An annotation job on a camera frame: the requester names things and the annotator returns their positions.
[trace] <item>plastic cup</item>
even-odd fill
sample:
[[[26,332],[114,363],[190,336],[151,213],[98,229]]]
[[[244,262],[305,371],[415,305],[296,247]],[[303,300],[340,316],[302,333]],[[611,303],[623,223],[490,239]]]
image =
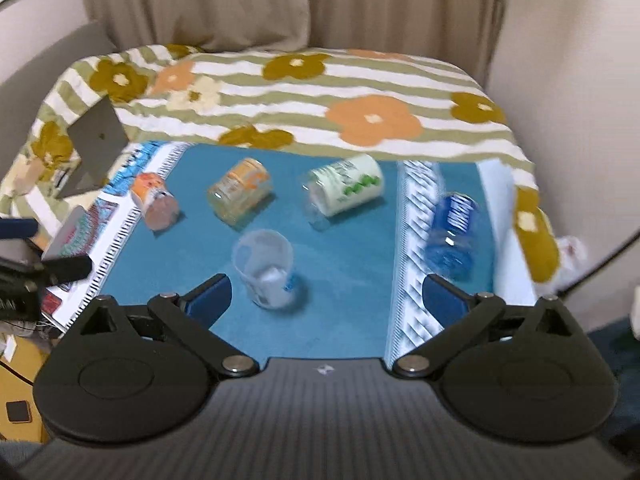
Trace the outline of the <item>plastic cup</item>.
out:
[[[293,247],[279,232],[260,229],[245,234],[232,250],[231,263],[258,306],[276,309],[293,302]]]

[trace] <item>curtain fold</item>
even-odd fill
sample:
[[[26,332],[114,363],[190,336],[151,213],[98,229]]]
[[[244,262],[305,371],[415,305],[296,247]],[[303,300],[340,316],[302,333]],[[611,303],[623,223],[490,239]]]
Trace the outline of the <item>curtain fold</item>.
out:
[[[484,82],[502,0],[309,0],[311,46],[449,61]]]
[[[449,61],[483,83],[503,0],[84,0],[122,49],[187,43],[209,51],[307,45]]]

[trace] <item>laptop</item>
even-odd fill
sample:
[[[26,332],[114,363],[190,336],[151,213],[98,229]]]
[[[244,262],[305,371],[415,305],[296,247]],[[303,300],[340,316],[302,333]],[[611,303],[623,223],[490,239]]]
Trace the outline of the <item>laptop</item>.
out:
[[[68,127],[66,134],[80,156],[80,164],[63,174],[57,198],[67,198],[104,186],[109,170],[129,144],[116,110],[104,97]]]

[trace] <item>yellow surface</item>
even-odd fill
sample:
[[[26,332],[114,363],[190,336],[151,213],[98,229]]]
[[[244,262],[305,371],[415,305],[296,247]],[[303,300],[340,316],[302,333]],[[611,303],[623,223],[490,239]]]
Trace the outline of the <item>yellow surface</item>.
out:
[[[46,360],[44,355],[31,341],[21,337],[16,338],[17,348],[14,358],[8,363],[13,370],[33,381]],[[31,422],[13,424],[6,414],[6,403],[14,400],[26,400],[31,411]],[[12,373],[0,367],[0,434],[8,440],[29,440],[31,442],[44,441],[44,427],[42,419],[33,402],[31,387],[15,377]]]

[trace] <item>plastic bottle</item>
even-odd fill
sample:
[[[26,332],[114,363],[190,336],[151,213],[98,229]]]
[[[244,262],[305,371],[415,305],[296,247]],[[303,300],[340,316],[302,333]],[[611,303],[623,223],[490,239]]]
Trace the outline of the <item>plastic bottle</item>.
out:
[[[471,276],[477,211],[476,202],[455,192],[446,194],[436,206],[424,259],[447,280],[464,282]]]
[[[324,230],[331,224],[329,218],[382,195],[385,179],[375,159],[364,154],[310,171],[302,189],[309,223]]]
[[[131,186],[131,197],[152,231],[167,229],[180,215],[178,201],[157,173],[140,173]]]
[[[235,226],[271,189],[271,176],[264,166],[245,158],[209,188],[207,199],[223,222]]]

